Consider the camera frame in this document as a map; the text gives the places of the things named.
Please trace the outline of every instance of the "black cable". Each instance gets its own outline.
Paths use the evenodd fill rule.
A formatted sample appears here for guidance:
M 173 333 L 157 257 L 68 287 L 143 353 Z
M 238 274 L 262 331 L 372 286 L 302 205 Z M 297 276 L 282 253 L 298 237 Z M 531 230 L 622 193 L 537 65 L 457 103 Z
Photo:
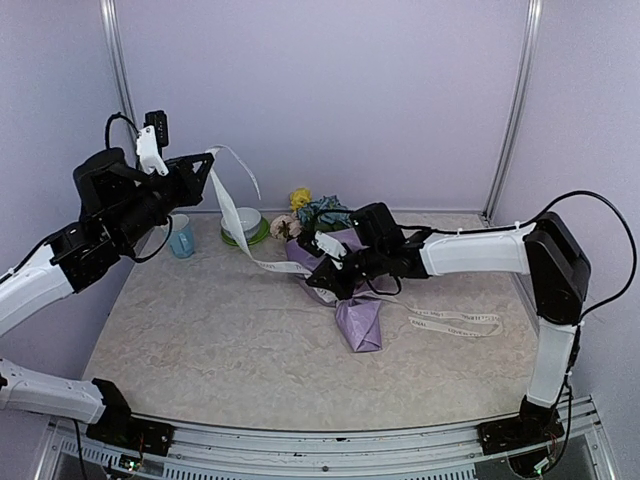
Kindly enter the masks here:
M 167 217 L 167 221 L 169 222 L 169 230 L 167 231 L 167 236 L 164 237 L 164 241 L 162 242 L 162 245 L 160 245 L 153 253 L 147 255 L 146 257 L 130 257 L 131 260 L 133 260 L 136 263 L 144 263 L 144 262 L 148 262 L 153 257 L 155 257 L 158 253 L 160 253 L 160 250 L 162 250 L 162 248 L 167 244 L 167 242 L 169 241 L 169 237 L 173 232 L 173 218 L 171 218 L 171 215 Z
M 135 134 L 136 135 L 138 134 L 138 129 L 136 128 L 136 124 L 133 123 L 133 120 L 131 120 L 126 115 L 123 115 L 122 112 L 114 113 L 109 117 L 109 119 L 107 120 L 107 124 L 104 127 L 104 146 L 106 149 L 111 148 L 111 124 L 115 120 L 119 120 L 119 119 L 127 122 L 129 126 L 133 129 Z
M 376 295 L 385 295 L 388 297 L 395 297 L 396 295 L 400 295 L 400 292 L 402 292 L 402 282 L 400 281 L 400 279 L 398 277 L 391 277 L 396 281 L 396 286 L 398 287 L 398 291 L 397 292 L 381 292 L 379 290 L 376 290 L 376 288 L 373 286 L 373 284 L 371 283 L 371 280 L 369 280 L 367 278 L 366 282 L 367 285 L 369 286 L 369 288 L 371 289 L 371 291 L 373 293 L 375 293 Z
M 18 265 L 16 265 L 15 267 L 13 267 L 13 271 L 14 272 L 18 272 L 20 271 L 20 269 L 22 267 L 25 266 L 25 264 L 31 259 L 31 257 L 33 257 L 33 255 L 36 253 L 36 251 L 46 243 L 46 241 L 49 239 L 49 237 L 45 237 L 42 240 L 40 240 L 35 247 L 33 247 L 31 249 L 31 251 L 27 254 L 26 257 L 24 257 L 20 263 Z M 10 272 L 5 273 L 1 278 L 0 278 L 0 284 L 6 282 L 7 280 L 9 280 L 11 277 L 13 276 L 13 274 L 11 274 Z
M 82 472 L 82 478 L 84 480 L 89 480 L 87 476 L 87 470 L 84 465 L 84 457 L 82 456 L 82 440 L 80 439 L 80 427 L 78 426 L 78 421 L 74 418 L 73 424 L 76 427 L 76 441 L 78 442 L 78 460 L 80 461 L 80 471 Z
M 553 470 L 558 466 L 558 463 L 560 463 L 560 460 L 564 456 L 564 453 L 567 451 L 567 445 L 569 445 L 569 435 L 571 434 L 571 415 L 572 415 L 572 408 L 573 408 L 573 387 L 571 387 L 571 385 L 569 384 L 568 377 L 565 377 L 564 384 L 569 390 L 569 410 L 567 412 L 568 413 L 567 432 L 564 437 L 564 442 L 562 443 L 562 450 L 560 450 L 560 453 L 558 454 L 558 456 L 553 460 L 553 463 L 551 464 L 551 466 L 549 466 L 549 468 L 547 468 L 544 472 L 542 472 L 544 475 L 546 475 L 547 473 L 549 473 L 551 470 Z
M 592 192 L 590 190 L 573 190 L 571 192 L 564 193 L 564 194 L 554 198 L 537 215 L 535 215 L 530 220 L 527 220 L 526 222 L 520 224 L 520 228 L 528 227 L 532 223 L 535 223 L 542 215 L 547 213 L 551 209 L 551 207 L 553 207 L 558 202 L 561 202 L 562 200 L 565 200 L 565 199 L 570 198 L 570 197 L 577 197 L 577 196 L 586 196 L 586 197 L 595 198 L 596 200 L 599 200 L 600 202 L 604 203 L 607 207 L 609 207 L 609 209 L 611 211 L 613 211 L 613 213 L 618 218 L 618 220 L 622 224 L 622 227 L 624 228 L 624 230 L 625 230 L 625 232 L 627 234 L 627 238 L 629 239 L 629 244 L 631 246 L 631 256 L 632 256 L 631 271 L 629 272 L 629 278 L 627 279 L 627 282 L 624 284 L 624 286 L 617 293 L 615 293 L 615 294 L 611 295 L 610 297 L 607 297 L 604 300 L 596 303 L 595 305 L 592 305 L 591 307 L 587 308 L 580 315 L 580 318 L 582 319 L 586 315 L 588 315 L 589 313 L 593 312 L 594 310 L 596 310 L 596 309 L 598 309 L 598 308 L 600 308 L 600 307 L 602 307 L 604 305 L 607 305 L 608 303 L 611 303 L 614 300 L 617 300 L 622 295 L 624 295 L 627 290 L 629 290 L 629 287 L 631 287 L 631 284 L 633 283 L 633 280 L 634 280 L 634 278 L 636 276 L 636 270 L 638 268 L 638 248 L 636 246 L 636 241 L 635 241 L 635 238 L 633 237 L 633 233 L 631 232 L 631 228 L 629 227 L 629 224 L 627 223 L 626 219 L 624 218 L 624 216 L 622 215 L 620 210 L 618 210 L 618 208 L 613 203 L 611 203 L 611 201 L 608 200 L 606 197 L 603 197 L 599 193 L 595 193 L 595 192 Z M 438 230 L 438 229 L 435 229 L 435 228 L 431 228 L 431 227 L 427 227 L 427 226 L 420 226 L 420 225 L 409 225 L 409 226 L 400 225 L 400 228 L 403 228 L 403 229 L 406 229 L 406 230 L 427 230 L 427 231 L 432 231 L 434 233 L 441 233 L 441 234 L 444 234 L 444 235 L 471 235 L 471 234 L 474 234 L 474 233 L 505 232 L 505 231 L 515 230 L 516 226 L 515 225 L 509 225 L 509 226 L 506 226 L 506 227 L 495 227 L 495 228 L 487 228 L 487 229 L 480 229 L 480 230 L 461 230 L 459 232 L 458 231 L 450 231 L 450 230 Z

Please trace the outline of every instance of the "metal pole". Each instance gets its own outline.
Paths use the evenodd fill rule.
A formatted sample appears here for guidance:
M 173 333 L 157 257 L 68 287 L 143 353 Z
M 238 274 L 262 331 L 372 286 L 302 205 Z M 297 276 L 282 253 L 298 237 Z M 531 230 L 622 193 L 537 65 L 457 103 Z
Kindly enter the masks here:
M 533 66 L 533 57 L 536 43 L 538 40 L 538 27 L 540 25 L 540 16 L 542 13 L 542 0 L 529 0 L 529 10 L 527 14 L 527 23 L 525 27 L 524 42 L 522 44 L 522 53 L 520 55 L 520 66 L 518 68 L 518 77 L 516 80 L 516 91 L 511 103 L 511 111 L 509 113 L 509 121 L 507 123 L 507 131 L 502 142 L 500 151 L 500 160 L 496 169 L 489 197 L 484 208 L 484 216 L 492 223 L 500 195 L 504 189 L 504 184 L 509 173 L 509 165 L 513 157 L 513 149 L 518 136 L 518 128 L 527 96 L 527 86 L 529 77 L 531 76 L 531 68 Z
M 116 83 L 120 109 L 122 113 L 137 125 L 133 102 L 131 101 L 131 93 L 129 92 L 129 84 L 127 82 L 127 72 L 124 66 L 124 55 L 122 52 L 122 43 L 120 42 L 115 0 L 100 0 L 100 11 L 102 13 L 102 26 L 109 50 L 111 69 L 113 70 L 113 77 Z M 133 151 L 135 152 L 136 136 L 129 128 L 127 132 L 131 139 Z

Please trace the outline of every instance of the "white bowl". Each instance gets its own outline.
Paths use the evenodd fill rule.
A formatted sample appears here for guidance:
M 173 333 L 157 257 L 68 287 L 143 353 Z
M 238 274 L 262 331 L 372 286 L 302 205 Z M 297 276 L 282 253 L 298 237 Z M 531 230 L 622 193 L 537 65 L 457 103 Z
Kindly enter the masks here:
M 260 230 L 262 215 L 255 208 L 240 207 L 238 209 L 238 216 L 240 217 L 240 224 L 242 225 L 244 237 L 249 240 Z M 229 238 L 233 238 L 224 218 L 220 222 L 220 226 L 222 226 L 222 230 L 227 236 L 229 236 Z

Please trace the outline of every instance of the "black mounting bracket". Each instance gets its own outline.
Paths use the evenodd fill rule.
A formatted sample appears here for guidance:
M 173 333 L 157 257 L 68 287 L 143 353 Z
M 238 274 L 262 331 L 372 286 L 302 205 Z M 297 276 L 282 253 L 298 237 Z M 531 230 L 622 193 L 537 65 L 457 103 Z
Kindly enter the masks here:
M 167 456 L 173 440 L 172 425 L 132 417 L 131 408 L 112 382 L 94 378 L 92 383 L 100 389 L 106 408 L 100 420 L 87 427 L 88 438 L 135 452 Z
M 482 453 L 494 455 L 549 442 L 553 436 L 561 438 L 564 428 L 558 412 L 554 411 L 551 421 L 544 428 L 529 428 L 518 416 L 481 423 L 478 425 L 478 435 Z

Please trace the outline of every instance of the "purple wrapping paper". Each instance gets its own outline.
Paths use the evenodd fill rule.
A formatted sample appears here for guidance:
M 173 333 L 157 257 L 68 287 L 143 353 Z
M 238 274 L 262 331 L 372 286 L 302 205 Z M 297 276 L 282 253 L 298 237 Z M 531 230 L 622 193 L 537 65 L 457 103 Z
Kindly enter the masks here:
M 349 246 L 352 251 L 362 249 L 362 244 L 353 229 L 341 230 L 329 233 L 332 237 L 340 240 Z M 298 262 L 305 268 L 313 271 L 322 261 L 322 257 L 316 258 L 306 250 L 300 248 L 295 240 L 286 243 L 285 250 L 287 259 Z M 380 311 L 380 300 L 356 296 L 349 300 L 338 300 L 327 303 L 322 300 L 299 276 L 298 283 L 307 294 L 325 306 L 336 307 L 336 323 L 354 352 L 375 352 L 382 348 L 382 336 L 380 334 L 380 321 L 378 312 Z M 369 288 L 366 285 L 360 287 L 356 294 L 366 294 Z

